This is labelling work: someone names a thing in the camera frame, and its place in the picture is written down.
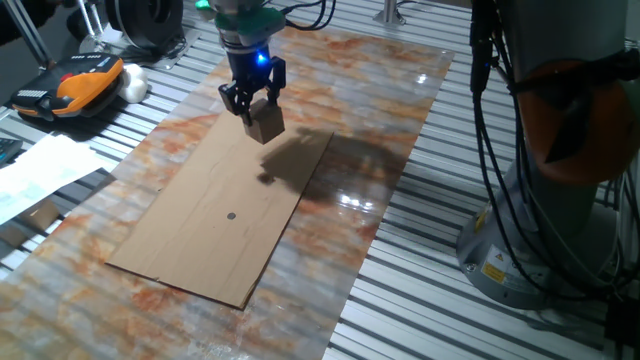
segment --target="marble-patterned mat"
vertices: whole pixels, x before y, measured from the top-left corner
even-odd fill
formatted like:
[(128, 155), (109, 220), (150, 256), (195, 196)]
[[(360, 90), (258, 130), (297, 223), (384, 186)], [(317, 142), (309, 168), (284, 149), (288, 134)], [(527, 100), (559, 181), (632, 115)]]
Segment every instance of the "marble-patterned mat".
[(224, 111), (225, 61), (0, 284), (3, 358), (322, 357), (453, 53), (291, 29), (271, 53), (286, 121), (335, 135), (246, 309), (104, 264)]

